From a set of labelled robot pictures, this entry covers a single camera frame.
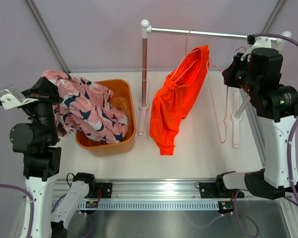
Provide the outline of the pink patterned shorts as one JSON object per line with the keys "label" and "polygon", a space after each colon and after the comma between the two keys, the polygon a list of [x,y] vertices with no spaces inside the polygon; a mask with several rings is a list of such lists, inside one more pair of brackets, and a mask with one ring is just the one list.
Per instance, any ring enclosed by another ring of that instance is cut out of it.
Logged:
{"label": "pink patterned shorts", "polygon": [[114,140],[114,130],[105,129],[106,120],[100,115],[109,90],[83,77],[74,77],[62,71],[43,73],[58,88],[62,101],[53,107],[58,135],[61,137],[84,132],[97,141],[104,136]]}

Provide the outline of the orange shorts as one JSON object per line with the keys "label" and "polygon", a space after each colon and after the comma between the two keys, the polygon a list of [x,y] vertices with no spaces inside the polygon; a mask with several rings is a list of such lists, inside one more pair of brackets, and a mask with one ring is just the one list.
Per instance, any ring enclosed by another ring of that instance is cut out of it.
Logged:
{"label": "orange shorts", "polygon": [[149,135],[162,156],[173,155],[180,123],[194,106],[209,71],[209,54],[207,45],[194,48],[155,94]]}

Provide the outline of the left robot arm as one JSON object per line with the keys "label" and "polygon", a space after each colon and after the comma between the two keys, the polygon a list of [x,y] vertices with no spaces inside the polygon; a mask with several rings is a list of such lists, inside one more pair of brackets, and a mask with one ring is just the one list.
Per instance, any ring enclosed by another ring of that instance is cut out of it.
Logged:
{"label": "left robot arm", "polygon": [[65,238],[80,202],[84,198],[102,198],[109,184],[96,182],[93,174],[77,173],[62,201],[52,208],[62,151],[56,147],[59,137],[53,105],[61,98],[56,86],[45,77],[22,95],[34,100],[21,106],[31,122],[15,125],[9,135],[13,152],[23,154],[27,198],[21,237]]}

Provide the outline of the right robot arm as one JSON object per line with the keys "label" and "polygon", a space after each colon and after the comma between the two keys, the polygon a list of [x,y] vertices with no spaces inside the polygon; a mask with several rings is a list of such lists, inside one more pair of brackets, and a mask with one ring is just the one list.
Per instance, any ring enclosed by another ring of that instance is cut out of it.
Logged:
{"label": "right robot arm", "polygon": [[202,198],[231,198],[238,190],[270,200],[287,192],[298,193],[298,172],[294,153],[295,136],[291,129],[298,121],[298,92],[280,83],[283,56],[278,50],[256,48],[237,53],[223,71],[224,84],[241,88],[250,97],[264,130],[264,168],[253,172],[226,172],[214,182],[199,184]]}

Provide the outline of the orange plastic laundry basket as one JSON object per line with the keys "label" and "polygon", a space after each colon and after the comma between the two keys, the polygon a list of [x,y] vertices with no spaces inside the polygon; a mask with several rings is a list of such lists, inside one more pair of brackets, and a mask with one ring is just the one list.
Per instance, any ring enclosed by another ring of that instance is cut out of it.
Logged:
{"label": "orange plastic laundry basket", "polygon": [[76,143],[93,156],[106,157],[129,152],[135,144],[136,119],[132,92],[129,84],[122,79],[98,81],[109,90],[100,112],[106,120],[105,129],[114,130],[114,140],[104,136],[92,140],[83,131],[75,135]]}

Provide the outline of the aluminium rail frame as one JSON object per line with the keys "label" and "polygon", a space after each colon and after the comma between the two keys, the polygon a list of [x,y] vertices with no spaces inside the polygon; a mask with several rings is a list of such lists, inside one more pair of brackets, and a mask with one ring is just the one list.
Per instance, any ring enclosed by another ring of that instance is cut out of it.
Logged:
{"label": "aluminium rail frame", "polygon": [[68,238],[298,238],[298,211],[286,198],[268,200],[248,192],[238,199],[202,198],[206,179],[106,179],[102,198],[83,201],[217,201],[218,211],[76,210]]}

